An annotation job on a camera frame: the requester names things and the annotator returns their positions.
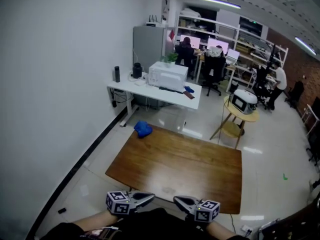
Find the person standing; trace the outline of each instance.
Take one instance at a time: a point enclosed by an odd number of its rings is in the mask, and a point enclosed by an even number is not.
[[[274,90],[271,93],[270,99],[267,102],[267,105],[271,110],[275,110],[275,100],[287,87],[286,72],[281,67],[281,64],[279,61],[276,61],[274,65],[275,65],[275,73],[276,73],[276,84],[274,86]]]

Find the baseboard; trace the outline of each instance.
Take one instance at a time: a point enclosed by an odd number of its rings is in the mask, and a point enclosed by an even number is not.
[[[84,164],[87,158],[92,154],[92,152],[96,149],[96,147],[102,142],[102,140],[107,136],[107,134],[111,131],[111,129],[120,121],[120,119],[127,113],[127,107],[125,107],[117,116],[116,118],[104,129],[104,131],[99,135],[98,138],[92,143],[92,145],[86,150],[86,152],[81,156],[79,161],[74,165],[74,167],[69,171],[66,177],[62,180],[56,190],[53,192],[52,196],[49,198],[48,202],[43,207],[42,211],[36,218],[34,224],[32,225],[28,235],[26,236],[26,240],[34,240],[36,232],[40,227],[42,221],[44,220],[45,216],[49,212],[52,205],[57,200],[58,196],[67,186],[69,181],[72,177],[76,174],[76,172],[80,169],[80,167]]]

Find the white shelving unit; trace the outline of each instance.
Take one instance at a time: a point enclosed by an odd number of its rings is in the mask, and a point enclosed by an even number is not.
[[[201,30],[201,29],[197,29],[197,28],[179,26],[180,19],[198,20],[198,21],[214,23],[216,25],[223,26],[225,28],[233,29],[234,32],[235,32],[235,35],[234,35],[234,38],[231,38],[229,36],[225,36],[225,35],[221,35],[221,34],[213,33],[213,32],[208,32],[208,31],[204,31],[204,30]],[[242,36],[243,35],[251,36],[251,37],[253,37],[255,39],[258,39],[259,41],[264,42],[269,47],[270,51],[272,50],[272,47],[274,45],[274,43],[270,42],[269,40],[263,39],[258,35],[252,34],[252,33],[248,32],[248,31],[246,31],[244,29],[241,29],[240,25],[235,27],[235,26],[232,26],[232,25],[229,25],[229,24],[225,24],[223,22],[219,22],[219,21],[211,20],[211,19],[207,19],[207,18],[193,17],[193,16],[187,16],[187,15],[179,15],[176,18],[175,41],[180,40],[180,36],[178,36],[178,30],[179,29],[188,30],[188,31],[194,31],[194,32],[199,32],[199,33],[204,33],[204,34],[208,35],[208,38],[209,38],[209,36],[214,36],[214,37],[221,38],[221,39],[224,39],[224,40],[232,41],[234,43],[234,45],[233,45],[233,49],[234,50],[236,50],[237,44],[240,44],[240,45],[242,45],[244,47],[248,47],[250,49],[254,49],[254,50],[258,51],[259,53],[266,55],[265,56],[266,58],[269,58],[271,52],[268,52],[267,50],[261,49],[261,48],[257,47],[256,45],[251,44],[249,42],[244,42],[242,39],[240,39],[240,38],[243,38],[243,37],[239,37],[240,33],[245,33],[245,34],[241,34]],[[206,42],[201,42],[200,44],[203,45],[203,46],[207,46],[208,45]],[[289,49],[288,48],[284,49],[280,45],[275,45],[275,47],[279,51],[278,55],[279,55],[280,59],[278,59],[276,57],[274,57],[273,59],[276,60],[276,61],[279,61],[281,63],[281,66],[284,67]],[[281,56],[280,52],[284,53],[283,60],[281,60],[282,56]],[[266,64],[267,64],[266,62],[268,62],[267,59],[265,59],[265,58],[263,58],[263,57],[261,57],[261,56],[259,56],[257,54],[254,54],[253,52],[250,52],[250,54],[244,54],[243,52],[240,51],[239,57],[250,61],[251,62],[250,66],[252,64],[256,64],[256,65],[259,65],[259,66],[262,66],[262,67],[266,67]],[[242,71],[242,73],[243,72],[247,72],[247,73],[253,74],[252,71],[248,70],[245,67],[242,67],[242,66],[239,66],[239,65],[235,65],[235,67],[237,68],[237,70]],[[236,81],[242,82],[244,84],[247,84],[248,86],[251,85],[250,82],[240,78],[242,76],[242,73],[238,72],[237,74],[238,74],[239,77],[234,76],[233,79],[235,79]]]

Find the office chair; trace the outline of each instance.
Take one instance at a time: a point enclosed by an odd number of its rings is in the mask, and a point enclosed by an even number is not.
[[[295,83],[294,88],[289,90],[288,95],[289,98],[285,98],[285,102],[288,102],[290,104],[290,108],[297,107],[298,101],[300,99],[300,96],[304,92],[304,84],[301,81],[298,81]]]
[[[208,87],[207,96],[209,96],[210,90],[216,91],[221,96],[221,91],[218,89],[220,81],[224,79],[224,69],[226,65],[226,58],[224,57],[211,57],[204,55],[204,71],[203,76],[205,82],[201,85],[202,87]]]
[[[261,103],[266,110],[268,106],[266,105],[267,98],[271,96],[271,91],[266,87],[267,84],[267,70],[263,67],[256,71],[256,80],[252,88],[254,94],[257,97],[258,103]]]
[[[195,50],[193,48],[181,47],[179,45],[175,46],[175,51],[178,54],[178,58],[175,61],[176,65],[185,66],[188,68],[188,75],[195,70],[192,64],[192,59]]]

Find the white tiled floor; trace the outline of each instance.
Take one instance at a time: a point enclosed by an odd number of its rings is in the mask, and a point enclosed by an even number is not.
[[[187,123],[182,133],[209,141],[223,119],[223,111],[224,117],[228,112],[223,108],[224,94],[218,96],[213,91],[209,97],[206,94],[207,90],[203,89],[198,110],[187,111]],[[319,178],[313,163],[308,162],[304,125],[297,112],[284,103],[284,99],[282,94],[275,102],[273,112],[260,107],[260,120],[245,124],[245,135],[238,146],[242,150],[241,211],[233,215],[239,234],[242,234],[240,227],[244,224],[256,230],[269,221],[285,218],[305,207],[309,196],[308,181]],[[137,121],[144,120],[177,131],[178,121],[183,120],[180,113],[181,109],[173,105],[160,110],[150,108],[148,112],[141,107],[126,127],[120,127],[118,123],[61,193],[41,224],[37,236],[43,236],[60,222],[72,222],[104,211],[108,191],[129,189],[106,176],[105,172],[134,131]],[[220,139],[218,137],[212,142],[230,147],[236,143],[235,139],[223,133]],[[173,203],[161,199],[154,200],[143,209],[148,211],[157,207],[165,207],[170,214],[184,217]],[[58,214],[61,208],[66,208],[66,212]],[[216,220],[233,230],[229,214],[219,214]]]

